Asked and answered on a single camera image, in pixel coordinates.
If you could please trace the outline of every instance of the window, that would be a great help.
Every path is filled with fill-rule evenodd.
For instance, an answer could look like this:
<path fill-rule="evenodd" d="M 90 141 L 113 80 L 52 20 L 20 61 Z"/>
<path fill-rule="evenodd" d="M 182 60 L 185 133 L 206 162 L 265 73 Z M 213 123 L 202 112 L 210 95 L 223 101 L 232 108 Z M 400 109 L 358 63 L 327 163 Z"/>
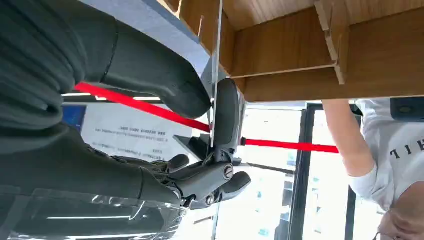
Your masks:
<path fill-rule="evenodd" d="M 301 130 L 302 112 L 299 110 L 247 109 L 243 136 L 248 139 L 297 143 Z M 298 151 L 276 147 L 241 146 L 238 156 L 244 163 L 279 169 L 296 169 Z"/>
<path fill-rule="evenodd" d="M 324 111 L 315 111 L 312 143 L 334 145 Z M 339 154 L 312 152 L 304 240 L 345 239 L 349 179 Z"/>
<path fill-rule="evenodd" d="M 382 221 L 384 210 L 372 201 L 356 198 L 353 240 L 373 239 Z"/>
<path fill-rule="evenodd" d="M 220 203 L 216 240 L 286 240 L 292 207 L 293 175 L 256 167 L 251 184 L 236 198 Z"/>
<path fill-rule="evenodd" d="M 243 136 L 248 139 L 299 141 L 302 111 L 247 109 Z M 251 184 L 236 198 L 219 204 L 216 240 L 287 240 L 291 221 L 293 174 L 297 150 L 263 146 L 239 147 L 243 163 L 258 167 L 236 167 L 247 172 Z"/>

